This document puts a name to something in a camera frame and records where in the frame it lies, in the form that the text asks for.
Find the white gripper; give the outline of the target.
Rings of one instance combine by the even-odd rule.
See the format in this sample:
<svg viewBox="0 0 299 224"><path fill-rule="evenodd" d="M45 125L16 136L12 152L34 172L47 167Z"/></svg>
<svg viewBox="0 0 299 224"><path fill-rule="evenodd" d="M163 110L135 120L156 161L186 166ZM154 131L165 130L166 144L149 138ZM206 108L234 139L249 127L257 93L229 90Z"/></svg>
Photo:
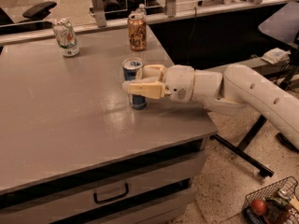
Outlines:
<svg viewBox="0 0 299 224"><path fill-rule="evenodd" d="M194 69L191 66L146 64L137 72L137 79L151 78L154 82L124 81L122 88L130 94L150 99L167 97L173 102L187 103L192 98Z"/></svg>

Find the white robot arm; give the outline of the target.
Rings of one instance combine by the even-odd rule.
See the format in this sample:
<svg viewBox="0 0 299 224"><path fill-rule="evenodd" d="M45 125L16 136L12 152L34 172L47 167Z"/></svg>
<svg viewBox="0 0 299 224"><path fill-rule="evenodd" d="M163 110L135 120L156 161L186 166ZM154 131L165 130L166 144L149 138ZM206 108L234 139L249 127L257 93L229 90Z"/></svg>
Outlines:
<svg viewBox="0 0 299 224"><path fill-rule="evenodd" d="M250 105L299 147L299 99L243 64L230 64L223 72L150 64L137 72L137 78L123 82L122 88L150 99L196 102L232 116Z"/></svg>

